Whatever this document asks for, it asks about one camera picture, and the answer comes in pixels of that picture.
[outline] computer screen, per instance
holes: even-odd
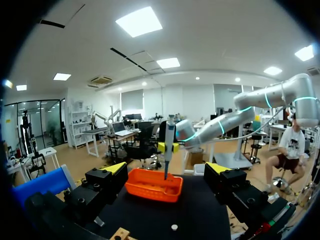
[[[128,119],[133,120],[135,119],[135,116],[133,114],[127,114],[125,115]]]
[[[138,113],[138,114],[133,114],[133,119],[141,120],[141,119],[142,119],[141,114],[140,114],[140,113]]]
[[[138,122],[138,128],[140,130],[144,130],[144,129],[150,127],[150,126],[151,126],[151,122],[150,121],[140,121],[140,122]]]
[[[115,133],[126,130],[123,122],[114,122],[112,123],[112,127]]]

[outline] light fixture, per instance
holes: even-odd
[[[162,29],[150,6],[129,13],[115,22],[133,38]]]
[[[53,80],[58,80],[58,81],[67,81],[68,78],[70,78],[71,74],[67,74],[67,73],[57,73]]]
[[[158,60],[156,63],[159,64],[162,69],[180,67],[180,63],[176,57]]]
[[[14,86],[12,82],[10,82],[8,79],[4,81],[4,85],[7,86],[8,88],[11,88]]]
[[[27,85],[17,85],[15,86],[17,91],[25,91],[27,90]]]
[[[274,76],[274,75],[277,75],[277,74],[281,73],[282,70],[280,68],[275,67],[275,66],[271,66],[271,67],[268,67],[263,72],[266,73],[266,74]]]
[[[304,62],[314,57],[314,49],[312,45],[309,45],[300,49],[294,55],[296,55],[299,59],[301,59]]]

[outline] ceiling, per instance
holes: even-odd
[[[115,23],[148,6],[162,30],[132,38]],[[27,91],[14,87],[8,90],[11,97],[85,88],[97,75],[113,79],[113,86],[104,90],[108,92],[141,89],[144,81],[144,88],[212,83],[264,87],[319,66],[316,57],[302,62],[294,55],[313,41],[271,0],[62,0],[43,19],[65,28],[36,25],[8,77],[14,85],[27,84]],[[143,51],[149,55],[136,54]],[[180,67],[152,70],[159,66],[144,64],[150,58],[178,58]],[[283,72],[265,74],[270,66]],[[71,77],[54,81],[56,73]]]

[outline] ceiling vent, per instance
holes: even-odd
[[[99,75],[99,76],[92,78],[89,81],[88,87],[99,89],[99,88],[105,87],[106,85],[109,85],[111,83],[112,83],[111,78],[109,78],[107,76]]]
[[[317,76],[320,75],[320,68],[319,67],[310,67],[306,70],[306,73],[310,76]]]

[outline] black table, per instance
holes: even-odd
[[[182,192],[176,203],[165,203],[131,195],[123,187],[113,205],[106,205],[99,217],[100,228],[86,228],[110,238],[119,227],[138,240],[229,240],[226,206],[221,206],[203,176],[183,176]],[[178,225],[177,231],[171,226]]]

